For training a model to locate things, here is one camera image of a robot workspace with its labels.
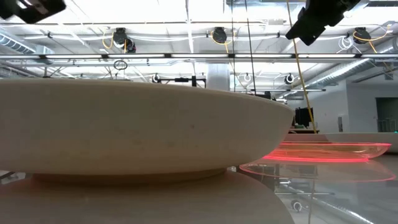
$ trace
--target ceiling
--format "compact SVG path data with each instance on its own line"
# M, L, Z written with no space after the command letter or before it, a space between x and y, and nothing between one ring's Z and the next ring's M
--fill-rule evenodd
M321 37L311 46L297 41L299 53L329 53L344 54L365 52L370 50L368 44L353 44L349 49L342 50L342 37L353 33L355 27L366 27L372 38L383 36L387 24L391 24L385 38L374 41L377 45L395 36L398 20L395 7L364 7L368 1L361 1L357 7L345 14L345 18L335 27L327 27ZM289 14L285 1L270 1L270 3L250 4L245 7L236 6L233 9L224 0L65 0L67 9L46 18L36 25L23 23L18 17L8 21L0 21L0 28L30 44L44 45L55 54L110 54L122 53L115 46L107 49L103 45L111 44L112 32L117 27L125 27L137 47L137 53L294 53L291 40L284 38L289 30ZM304 1L292 1L290 10L293 23ZM214 43L210 34L214 27L224 27L227 35L236 36L233 44ZM0 46L1 54L18 54L7 47ZM145 66L138 65L124 71L124 76L135 82L145 76L150 80L155 73L169 77L186 77L193 73L206 75L208 62L177 62L173 65ZM301 69L304 78L313 77L321 68L329 68L332 63L302 62ZM246 73L252 74L249 62L236 63L235 72L244 84ZM42 67L27 68L37 73L43 73ZM57 67L49 68L50 72ZM256 62L253 71L257 75L258 86L278 88L284 84L284 75L298 75L296 63ZM67 67L55 77L86 77L104 78L109 72L105 66Z

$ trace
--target beige circular platform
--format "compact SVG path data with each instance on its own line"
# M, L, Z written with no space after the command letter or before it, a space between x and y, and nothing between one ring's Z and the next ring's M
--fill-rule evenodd
M254 161L285 137L288 107L201 88L98 80L0 81L0 170L133 175Z
M0 217L4 224L294 223L273 191L235 172L142 187L77 187L19 180L0 185Z

